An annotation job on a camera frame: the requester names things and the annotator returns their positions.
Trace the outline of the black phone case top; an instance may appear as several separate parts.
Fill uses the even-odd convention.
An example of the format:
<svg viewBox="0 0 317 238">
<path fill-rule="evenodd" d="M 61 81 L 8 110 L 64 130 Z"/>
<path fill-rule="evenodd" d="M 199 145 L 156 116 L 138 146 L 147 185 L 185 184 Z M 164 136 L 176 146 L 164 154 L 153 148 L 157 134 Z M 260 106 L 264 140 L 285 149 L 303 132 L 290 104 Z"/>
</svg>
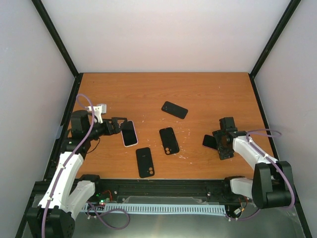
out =
<svg viewBox="0 0 317 238">
<path fill-rule="evenodd" d="M 172 127 L 160 129 L 159 134 L 166 155 L 179 153 L 178 142 Z"/>
</svg>

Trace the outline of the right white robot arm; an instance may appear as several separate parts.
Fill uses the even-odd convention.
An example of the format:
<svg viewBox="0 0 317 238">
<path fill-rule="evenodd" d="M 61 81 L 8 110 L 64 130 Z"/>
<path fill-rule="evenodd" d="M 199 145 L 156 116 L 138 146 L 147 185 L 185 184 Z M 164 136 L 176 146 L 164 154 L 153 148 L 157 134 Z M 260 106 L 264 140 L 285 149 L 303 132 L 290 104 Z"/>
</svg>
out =
<svg viewBox="0 0 317 238">
<path fill-rule="evenodd" d="M 279 161 L 262 149 L 252 135 L 280 137 L 277 130 L 238 130 L 232 117 L 219 120 L 220 129 L 212 133 L 221 160 L 239 154 L 253 169 L 253 178 L 229 178 L 229 190 L 236 195 L 253 201 L 258 209 L 292 208 L 296 202 L 292 167 L 286 161 Z"/>
</svg>

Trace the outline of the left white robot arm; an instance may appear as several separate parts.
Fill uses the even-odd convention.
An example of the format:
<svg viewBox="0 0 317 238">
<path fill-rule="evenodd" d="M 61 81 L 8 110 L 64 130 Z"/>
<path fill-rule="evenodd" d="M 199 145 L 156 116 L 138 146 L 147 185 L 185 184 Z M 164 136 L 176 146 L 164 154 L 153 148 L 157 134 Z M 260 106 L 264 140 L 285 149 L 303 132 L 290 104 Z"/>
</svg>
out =
<svg viewBox="0 0 317 238">
<path fill-rule="evenodd" d="M 78 110 L 70 117 L 71 137 L 61 147 L 58 165 L 50 185 L 36 207 L 29 208 L 26 220 L 34 238 L 70 238 L 82 207 L 99 199 L 103 187 L 99 175 L 83 175 L 77 185 L 75 177 L 82 166 L 92 140 L 119 134 L 127 118 L 104 119 L 98 111 Z"/>
</svg>

